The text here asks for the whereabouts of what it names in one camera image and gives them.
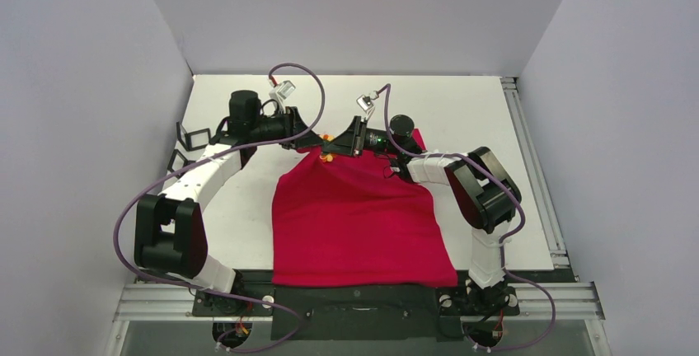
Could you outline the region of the red t-shirt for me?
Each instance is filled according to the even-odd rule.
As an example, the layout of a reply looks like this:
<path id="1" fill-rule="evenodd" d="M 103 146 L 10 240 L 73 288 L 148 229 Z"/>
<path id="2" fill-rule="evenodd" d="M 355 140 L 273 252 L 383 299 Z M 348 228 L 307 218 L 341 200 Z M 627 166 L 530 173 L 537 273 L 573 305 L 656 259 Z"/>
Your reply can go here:
<path id="1" fill-rule="evenodd" d="M 426 188 L 388 176 L 387 159 L 371 152 L 331 162 L 319 148 L 301 154 L 272 201 L 275 284 L 457 284 Z"/>

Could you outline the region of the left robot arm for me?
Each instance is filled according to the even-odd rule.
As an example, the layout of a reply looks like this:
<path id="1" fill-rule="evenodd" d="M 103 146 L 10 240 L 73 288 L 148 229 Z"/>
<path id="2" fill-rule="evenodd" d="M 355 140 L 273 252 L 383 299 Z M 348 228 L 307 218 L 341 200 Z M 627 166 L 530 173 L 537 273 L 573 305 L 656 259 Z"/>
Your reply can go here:
<path id="1" fill-rule="evenodd" d="M 136 204 L 135 264 L 214 290 L 214 305 L 227 315 L 243 309 L 246 292 L 236 286 L 238 272 L 209 254 L 203 211 L 262 143 L 285 149 L 323 143 L 305 125 L 297 108 L 264 115 L 262 107 L 256 92 L 233 92 L 224 126 L 204 148 L 197 166 L 178 175 L 160 194 L 146 194 Z"/>

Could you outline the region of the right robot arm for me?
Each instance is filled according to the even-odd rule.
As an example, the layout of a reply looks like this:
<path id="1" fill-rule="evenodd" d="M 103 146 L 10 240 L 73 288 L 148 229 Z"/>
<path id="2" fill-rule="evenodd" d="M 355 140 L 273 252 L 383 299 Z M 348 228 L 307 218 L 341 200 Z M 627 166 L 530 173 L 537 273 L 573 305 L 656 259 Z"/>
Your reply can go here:
<path id="1" fill-rule="evenodd" d="M 359 157 L 369 151 L 388 157 L 390 168 L 412 184 L 451 188 L 461 215 L 471 226 L 471 265 L 466 304 L 486 312 L 498 300 L 495 286 L 504 281 L 502 236 L 521 203 L 521 193 L 509 173 L 485 147 L 465 156 L 427 152 L 416 139 L 414 121 L 395 115 L 386 130 L 371 129 L 357 116 L 346 131 L 321 145 L 325 154 Z"/>

